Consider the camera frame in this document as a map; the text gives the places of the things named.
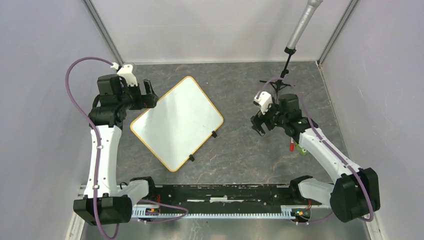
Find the red whiteboard marker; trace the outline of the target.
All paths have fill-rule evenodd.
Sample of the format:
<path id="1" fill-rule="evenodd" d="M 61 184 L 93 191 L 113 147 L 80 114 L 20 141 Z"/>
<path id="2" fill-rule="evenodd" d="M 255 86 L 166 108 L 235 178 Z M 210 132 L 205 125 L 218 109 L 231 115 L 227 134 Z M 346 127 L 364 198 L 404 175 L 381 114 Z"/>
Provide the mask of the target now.
<path id="1" fill-rule="evenodd" d="M 295 149 L 295 141 L 293 138 L 290 139 L 290 151 L 293 152 Z"/>

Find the yellow framed whiteboard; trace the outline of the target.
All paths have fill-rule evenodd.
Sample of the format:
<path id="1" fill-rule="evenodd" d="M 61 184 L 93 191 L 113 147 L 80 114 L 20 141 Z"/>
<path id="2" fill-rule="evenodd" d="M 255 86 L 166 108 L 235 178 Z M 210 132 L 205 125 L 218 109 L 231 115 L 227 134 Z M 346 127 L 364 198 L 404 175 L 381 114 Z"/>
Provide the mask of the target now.
<path id="1" fill-rule="evenodd" d="M 192 76 L 165 93 L 130 124 L 131 131 L 170 171 L 176 172 L 224 123 Z"/>

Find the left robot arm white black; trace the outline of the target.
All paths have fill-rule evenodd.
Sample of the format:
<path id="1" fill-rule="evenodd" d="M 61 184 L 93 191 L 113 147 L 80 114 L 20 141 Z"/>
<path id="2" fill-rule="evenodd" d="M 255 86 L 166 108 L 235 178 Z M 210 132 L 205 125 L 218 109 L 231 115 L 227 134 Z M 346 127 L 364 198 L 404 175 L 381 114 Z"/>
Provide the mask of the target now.
<path id="1" fill-rule="evenodd" d="M 88 114 L 92 151 L 89 177 L 83 197 L 74 200 L 73 211 L 89 225 L 123 224 L 130 221 L 132 208 L 139 200 L 153 203 L 157 190 L 150 186 L 151 177 L 135 177 L 123 189 L 117 186 L 117 151 L 127 111 L 152 109 L 158 96 L 150 80 L 131 85 L 117 74 L 100 76 L 98 95 Z"/>

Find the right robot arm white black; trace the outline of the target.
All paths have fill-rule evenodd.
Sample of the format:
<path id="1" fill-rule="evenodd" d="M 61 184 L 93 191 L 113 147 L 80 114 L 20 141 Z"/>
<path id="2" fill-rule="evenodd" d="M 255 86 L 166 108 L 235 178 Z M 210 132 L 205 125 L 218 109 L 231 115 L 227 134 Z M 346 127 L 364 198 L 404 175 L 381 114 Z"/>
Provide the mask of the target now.
<path id="1" fill-rule="evenodd" d="M 263 125 L 271 131 L 282 128 L 291 139 L 291 148 L 299 147 L 309 153 L 330 176 L 325 183 L 310 175 L 289 183 L 289 199 L 295 204 L 314 200 L 329 206 L 343 223 L 354 219 L 372 222 L 381 208 L 379 177 L 371 167 L 363 168 L 344 155 L 324 135 L 309 115 L 303 115 L 296 94 L 283 94 L 278 99 L 260 91 L 253 98 L 259 111 L 251 117 L 252 129 L 261 136 Z"/>

